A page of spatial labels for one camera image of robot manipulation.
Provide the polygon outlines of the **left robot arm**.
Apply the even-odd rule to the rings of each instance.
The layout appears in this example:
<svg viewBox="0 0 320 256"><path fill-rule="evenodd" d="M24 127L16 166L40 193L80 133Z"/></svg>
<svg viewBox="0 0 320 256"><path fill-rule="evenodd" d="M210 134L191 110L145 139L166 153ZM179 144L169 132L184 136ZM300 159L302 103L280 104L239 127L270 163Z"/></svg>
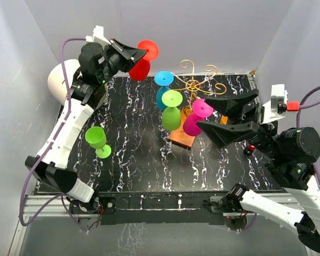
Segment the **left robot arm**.
<svg viewBox="0 0 320 256"><path fill-rule="evenodd" d="M27 179L40 183L71 198L86 212L99 208L98 193L67 168L69 155L83 126L102 105L106 84L119 72L134 72L133 77L146 77L150 60L148 48L133 48L114 39L85 40L77 59L63 60L49 74L50 92L63 105L49 138L36 156L28 156Z"/></svg>

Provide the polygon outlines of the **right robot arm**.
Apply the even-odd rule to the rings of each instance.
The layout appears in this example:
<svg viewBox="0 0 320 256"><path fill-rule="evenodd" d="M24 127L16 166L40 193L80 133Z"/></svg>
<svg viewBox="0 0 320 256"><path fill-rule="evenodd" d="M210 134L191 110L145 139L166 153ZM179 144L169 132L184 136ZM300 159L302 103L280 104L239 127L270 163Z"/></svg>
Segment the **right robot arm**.
<svg viewBox="0 0 320 256"><path fill-rule="evenodd" d="M302 244L320 253L320 184L314 167L320 157L319 134L313 127L293 127L278 132L278 122L272 121L269 115L282 116L287 104L250 107L249 102L258 94L254 89L232 97L207 97L205 103L226 116L228 123L199 121L197 125L218 148L246 141L266 155L271 176L298 201L301 209L274 202L241 184L234 185L218 201L205 201L205 205L210 211L245 210L262 215L290 230Z"/></svg>

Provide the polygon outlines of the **blue wine glass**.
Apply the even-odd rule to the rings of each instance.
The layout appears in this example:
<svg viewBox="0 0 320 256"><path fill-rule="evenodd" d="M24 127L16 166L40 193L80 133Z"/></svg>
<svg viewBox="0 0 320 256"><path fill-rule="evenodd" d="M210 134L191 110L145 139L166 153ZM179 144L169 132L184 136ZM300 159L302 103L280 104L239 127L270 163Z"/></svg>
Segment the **blue wine glass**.
<svg viewBox="0 0 320 256"><path fill-rule="evenodd" d="M169 85L174 81L174 76L171 72L164 70L155 75L154 81L160 86L156 93L156 104L159 110L164 111L166 105L162 101L162 96L165 92L170 90Z"/></svg>

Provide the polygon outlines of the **red wine glass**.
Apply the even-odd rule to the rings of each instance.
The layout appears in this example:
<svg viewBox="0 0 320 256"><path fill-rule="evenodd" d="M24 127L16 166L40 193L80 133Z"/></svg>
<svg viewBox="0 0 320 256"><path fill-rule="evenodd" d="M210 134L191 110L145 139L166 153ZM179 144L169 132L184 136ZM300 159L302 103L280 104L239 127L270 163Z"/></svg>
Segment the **red wine glass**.
<svg viewBox="0 0 320 256"><path fill-rule="evenodd" d="M129 76L135 81L143 81L149 74L151 61L155 60L159 55L157 44L151 40L142 40L138 44L138 48L146 50L146 55L131 69Z"/></svg>

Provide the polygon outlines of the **pink wine glass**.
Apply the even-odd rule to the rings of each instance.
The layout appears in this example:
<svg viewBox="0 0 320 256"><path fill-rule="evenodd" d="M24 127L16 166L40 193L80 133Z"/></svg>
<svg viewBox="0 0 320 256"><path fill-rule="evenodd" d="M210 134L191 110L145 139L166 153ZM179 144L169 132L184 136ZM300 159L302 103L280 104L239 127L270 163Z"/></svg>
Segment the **pink wine glass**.
<svg viewBox="0 0 320 256"><path fill-rule="evenodd" d="M183 124L184 132L189 136L198 136L202 132L201 128L197 126L197 122L205 121L207 117L211 116L214 109L205 103L204 99L197 99L192 105L193 113L191 113Z"/></svg>

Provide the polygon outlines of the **green wine glass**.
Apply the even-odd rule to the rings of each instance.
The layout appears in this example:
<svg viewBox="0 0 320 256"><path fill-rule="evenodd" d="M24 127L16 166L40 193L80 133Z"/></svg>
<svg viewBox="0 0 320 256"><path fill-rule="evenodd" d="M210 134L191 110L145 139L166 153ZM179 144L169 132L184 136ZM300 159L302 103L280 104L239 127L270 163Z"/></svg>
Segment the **green wine glass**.
<svg viewBox="0 0 320 256"><path fill-rule="evenodd" d="M85 141L95 149L95 154L99 158L107 158L111 154L111 147L107 145L106 134L102 127L93 126L85 133Z"/></svg>
<svg viewBox="0 0 320 256"><path fill-rule="evenodd" d="M162 114L162 126L169 130L174 131L181 125L181 111L178 106L183 101L182 94L175 90L169 90L162 96L162 102L166 106Z"/></svg>

